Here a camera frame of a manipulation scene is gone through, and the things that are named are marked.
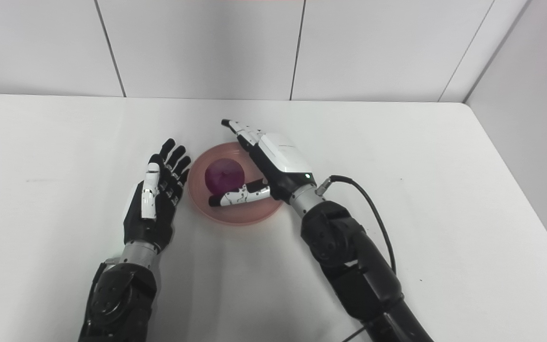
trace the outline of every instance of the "robotic hand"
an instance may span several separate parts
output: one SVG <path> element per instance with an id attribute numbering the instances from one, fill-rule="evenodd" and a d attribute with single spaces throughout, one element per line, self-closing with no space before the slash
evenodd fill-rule
<path id="1" fill-rule="evenodd" d="M 191 163 L 169 139 L 154 154 L 124 219 L 122 256 L 100 264 L 85 308 L 80 342 L 143 342 L 157 292 L 152 263 L 170 243 L 176 204 Z"/>
<path id="2" fill-rule="evenodd" d="M 284 136 L 254 130 L 231 120 L 223 120 L 221 124 L 236 134 L 267 179 L 271 196 L 290 204 L 302 218 L 302 239 L 345 310 L 363 324 L 371 339 L 432 342 L 404 302 L 401 284 L 393 270 L 395 266 L 390 268 L 346 208 L 322 197 L 335 181 L 333 177 L 317 188 L 309 165 Z M 345 177 L 335 179 L 353 182 Z"/>

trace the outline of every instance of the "robotic finger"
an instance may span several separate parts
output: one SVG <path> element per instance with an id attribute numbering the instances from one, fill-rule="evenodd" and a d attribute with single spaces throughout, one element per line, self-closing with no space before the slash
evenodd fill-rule
<path id="1" fill-rule="evenodd" d="M 188 174 L 189 170 L 185 170 L 178 176 L 177 180 L 171 179 L 165 187 L 163 186 L 164 184 L 160 186 L 161 192 L 168 197 L 174 206 L 178 204 L 180 197 L 183 195 L 183 186 L 185 185 L 185 182 L 187 182 Z"/>
<path id="2" fill-rule="evenodd" d="M 191 163 L 191 158 L 189 156 L 184 156 L 176 166 L 174 164 L 169 164 L 169 162 L 166 163 L 166 169 L 170 172 L 170 176 L 174 178 L 176 181 L 180 179 L 180 174 L 183 172 L 185 167 L 189 166 L 189 163 Z"/>
<path id="3" fill-rule="evenodd" d="M 160 164 L 158 154 L 154 154 L 147 165 L 143 191 L 141 193 L 141 218 L 156 219 L 156 196 L 158 196 L 158 184 L 160 180 Z"/>
<path id="4" fill-rule="evenodd" d="M 250 128 L 250 126 L 228 119 L 223 119 L 221 121 L 221 125 L 228 127 L 236 134 L 237 141 L 239 141 L 242 148 L 247 152 L 249 152 L 261 140 L 261 136 L 264 134 L 261 130 L 255 130 Z"/>
<path id="5" fill-rule="evenodd" d="M 170 158 L 168 158 L 168 160 L 166 161 L 166 167 L 168 169 L 173 169 L 174 165 L 176 165 L 176 163 L 179 162 L 179 159 L 181 158 L 181 156 L 185 154 L 186 151 L 187 149 L 185 149 L 185 146 L 183 145 L 179 146 L 178 149 L 174 150 L 170 154 Z"/>
<path id="6" fill-rule="evenodd" d="M 211 207 L 232 206 L 234 204 L 249 203 L 271 197 L 269 185 L 263 179 L 248 182 L 241 188 L 231 190 L 222 195 L 213 195 L 208 199 Z"/>
<path id="7" fill-rule="evenodd" d="M 170 151 L 172 151 L 172 149 L 174 149 L 175 145 L 176 145 L 176 142 L 172 138 L 169 138 L 168 140 L 166 140 L 165 143 L 163 143 L 163 145 L 161 146 L 160 153 L 159 153 L 159 156 L 161 157 L 161 160 L 166 160 L 166 158 L 170 154 Z"/>

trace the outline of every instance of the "purple onion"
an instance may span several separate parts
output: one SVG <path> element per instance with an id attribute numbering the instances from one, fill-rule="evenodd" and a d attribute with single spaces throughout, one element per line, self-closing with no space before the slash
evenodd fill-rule
<path id="1" fill-rule="evenodd" d="M 244 183 L 244 170 L 235 160 L 222 158 L 215 160 L 204 173 L 206 188 L 213 195 L 221 195 L 230 190 L 240 188 Z"/>

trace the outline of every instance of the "white table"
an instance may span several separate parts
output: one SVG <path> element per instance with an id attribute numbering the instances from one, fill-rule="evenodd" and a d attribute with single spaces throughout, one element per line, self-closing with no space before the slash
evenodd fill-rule
<path id="1" fill-rule="evenodd" d="M 234 141 L 226 117 L 286 134 L 318 180 L 348 175 L 369 191 L 435 341 L 547 341 L 547 233 L 462 104 L 0 95 L 0 342 L 76 340 L 149 156 L 170 136 L 194 158 Z M 327 197 L 386 254 L 358 192 L 336 184 Z M 233 228 L 186 197 L 174 223 L 150 341 L 338 342 L 359 327 L 291 208 Z"/>

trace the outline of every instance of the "fingertip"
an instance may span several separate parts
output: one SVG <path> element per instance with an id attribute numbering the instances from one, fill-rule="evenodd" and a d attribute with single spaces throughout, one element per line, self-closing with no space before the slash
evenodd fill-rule
<path id="1" fill-rule="evenodd" d="M 191 163 L 191 158 L 189 158 L 189 156 L 184 156 L 178 164 L 176 164 L 176 167 L 174 168 L 174 171 L 176 171 L 176 173 L 180 173 L 181 171 L 183 171 L 183 169 L 185 169 L 185 167 L 187 167 L 189 165 L 189 163 Z"/>
<path id="2" fill-rule="evenodd" d="M 176 162 L 178 162 L 178 160 L 181 158 L 181 156 L 183 154 L 185 154 L 186 151 L 187 151 L 187 149 L 185 149 L 185 146 L 183 146 L 183 145 L 178 146 L 178 148 L 176 148 L 172 152 L 172 154 L 170 154 L 170 158 L 168 159 L 166 164 L 174 166 L 176 164 Z"/>
<path id="3" fill-rule="evenodd" d="M 208 205 L 211 207 L 220 207 L 222 198 L 223 198 L 222 195 L 210 196 L 208 198 Z"/>
<path id="4" fill-rule="evenodd" d="M 154 154 L 151 156 L 151 158 L 149 158 L 149 163 L 158 163 L 161 162 L 161 156 L 159 154 Z"/>
<path id="5" fill-rule="evenodd" d="M 166 142 L 163 143 L 163 145 L 161 146 L 161 151 L 160 151 L 161 158 L 166 159 L 170 151 L 174 149 L 175 145 L 176 145 L 176 142 L 174 141 L 174 139 L 169 138 L 168 140 L 166 140 Z"/>
<path id="6" fill-rule="evenodd" d="M 186 169 L 183 171 L 183 173 L 180 174 L 179 182 L 183 185 L 187 182 L 187 177 L 189 176 L 189 169 Z"/>

